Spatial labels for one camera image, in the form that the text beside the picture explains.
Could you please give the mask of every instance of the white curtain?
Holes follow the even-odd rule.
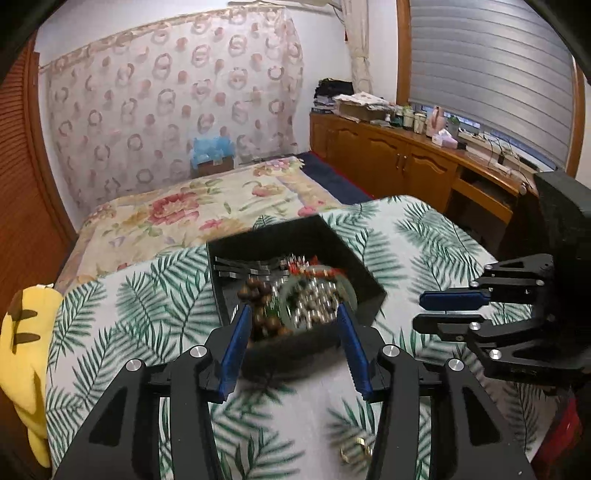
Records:
[[[355,93],[372,92],[369,75],[369,21],[367,0],[342,0],[345,30],[351,54]]]

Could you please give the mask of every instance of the floral curtain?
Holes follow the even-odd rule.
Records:
[[[46,65],[51,136],[83,213],[190,178],[194,138],[229,137],[238,161],[297,150],[301,45],[284,8],[185,15]]]

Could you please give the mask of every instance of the potted plant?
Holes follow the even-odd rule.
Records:
[[[447,131],[457,140],[457,136],[460,132],[460,119],[455,115],[452,115],[447,121]]]

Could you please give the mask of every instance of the cabinet door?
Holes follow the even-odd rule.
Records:
[[[310,149],[322,160],[327,157],[327,122],[314,115],[310,116]]]
[[[366,150],[361,129],[357,124],[338,126],[330,133],[328,163],[349,181],[363,188],[359,181]]]
[[[418,147],[411,147],[403,160],[404,192],[443,213],[452,191],[457,164]]]
[[[363,159],[366,191],[376,198],[401,195],[402,158],[408,144],[386,135],[369,132],[366,138],[367,152]]]

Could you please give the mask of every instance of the red object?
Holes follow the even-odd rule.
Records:
[[[552,466],[560,456],[570,450],[579,441],[582,425],[577,415],[577,403],[574,398],[569,403],[558,424],[546,435],[538,453],[531,462],[538,480],[550,480]]]

